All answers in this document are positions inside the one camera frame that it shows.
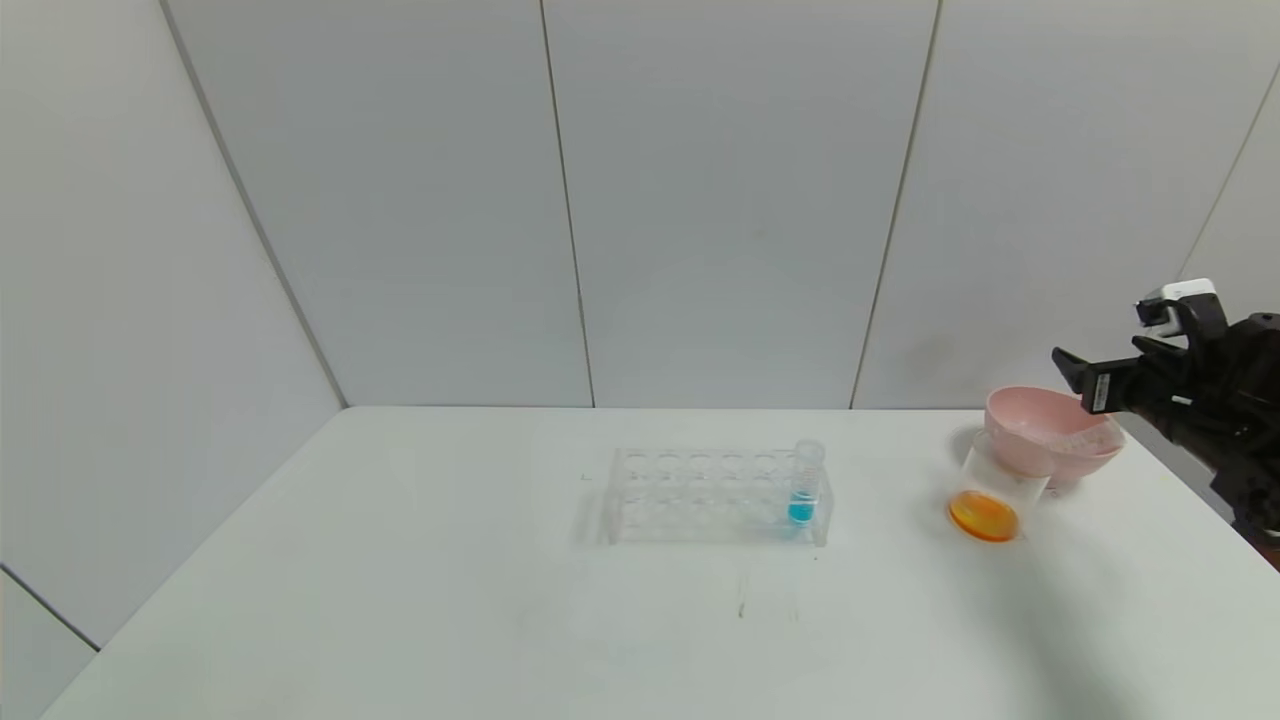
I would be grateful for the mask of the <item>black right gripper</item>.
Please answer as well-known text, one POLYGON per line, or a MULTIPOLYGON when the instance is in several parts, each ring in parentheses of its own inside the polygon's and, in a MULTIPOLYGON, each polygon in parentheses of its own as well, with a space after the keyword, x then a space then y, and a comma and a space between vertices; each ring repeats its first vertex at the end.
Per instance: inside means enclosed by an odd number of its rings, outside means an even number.
POLYGON ((1082 406, 1092 414, 1165 416, 1194 401, 1188 350, 1160 337, 1135 334, 1139 356, 1089 364, 1061 347, 1051 360, 1082 406))

